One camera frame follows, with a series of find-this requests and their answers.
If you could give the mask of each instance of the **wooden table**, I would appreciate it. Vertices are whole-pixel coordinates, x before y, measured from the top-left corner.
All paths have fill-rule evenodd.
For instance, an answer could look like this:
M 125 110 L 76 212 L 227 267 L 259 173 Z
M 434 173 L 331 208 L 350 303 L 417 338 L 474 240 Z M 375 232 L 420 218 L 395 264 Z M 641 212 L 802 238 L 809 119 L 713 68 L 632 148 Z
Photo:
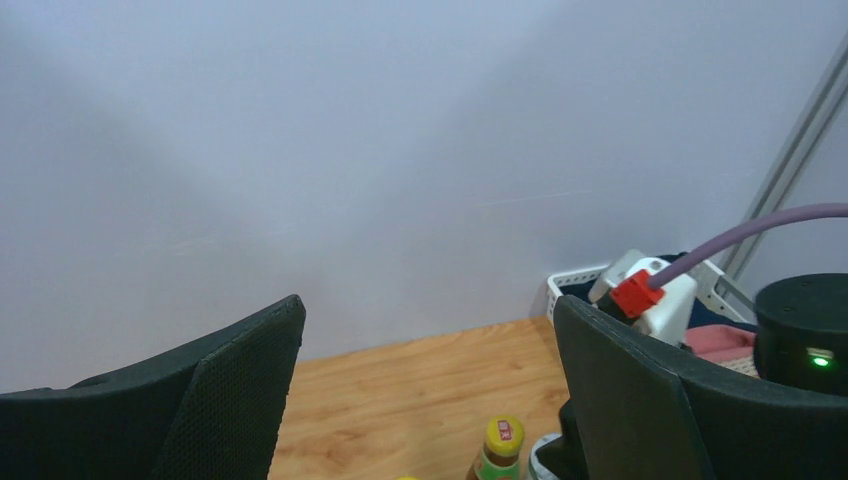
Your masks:
M 458 480 L 489 417 L 524 421 L 529 450 L 567 398 L 544 317 L 303 362 L 269 478 Z

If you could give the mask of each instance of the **bottle cap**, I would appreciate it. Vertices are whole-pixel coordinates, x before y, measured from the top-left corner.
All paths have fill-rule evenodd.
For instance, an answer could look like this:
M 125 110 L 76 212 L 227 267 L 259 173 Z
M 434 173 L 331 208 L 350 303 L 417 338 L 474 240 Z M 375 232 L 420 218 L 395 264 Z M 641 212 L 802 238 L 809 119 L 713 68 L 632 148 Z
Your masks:
M 524 426 L 512 415 L 498 415 L 486 427 L 486 446 L 495 455 L 518 455 L 524 443 Z

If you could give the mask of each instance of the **cable connector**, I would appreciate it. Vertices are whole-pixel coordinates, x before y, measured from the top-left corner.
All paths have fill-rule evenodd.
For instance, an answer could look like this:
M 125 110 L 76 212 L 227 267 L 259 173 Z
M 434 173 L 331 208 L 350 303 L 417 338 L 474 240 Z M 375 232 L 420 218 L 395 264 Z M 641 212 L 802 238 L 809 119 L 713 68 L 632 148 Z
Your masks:
M 610 292 L 610 296 L 627 318 L 639 318 L 642 313 L 659 303 L 665 295 L 663 289 L 653 290 L 648 286 L 649 278 L 651 278 L 650 272 L 639 270 Z

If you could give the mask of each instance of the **bottle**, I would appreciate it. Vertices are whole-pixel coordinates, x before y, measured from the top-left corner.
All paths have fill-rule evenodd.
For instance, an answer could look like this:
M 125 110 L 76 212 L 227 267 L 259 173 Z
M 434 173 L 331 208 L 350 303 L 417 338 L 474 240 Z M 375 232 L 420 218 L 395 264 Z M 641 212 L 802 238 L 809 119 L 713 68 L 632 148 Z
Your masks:
M 483 447 L 465 480 L 521 480 L 519 457 L 524 443 L 524 426 L 511 415 L 489 421 Z

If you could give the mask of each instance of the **pink cloth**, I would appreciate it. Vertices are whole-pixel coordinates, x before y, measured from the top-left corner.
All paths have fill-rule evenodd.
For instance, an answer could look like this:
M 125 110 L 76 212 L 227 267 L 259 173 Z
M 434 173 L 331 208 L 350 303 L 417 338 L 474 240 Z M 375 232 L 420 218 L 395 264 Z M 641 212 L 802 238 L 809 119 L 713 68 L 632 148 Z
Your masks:
M 695 355 L 713 363 L 728 362 L 754 352 L 754 334 L 729 325 L 707 325 L 686 331 Z

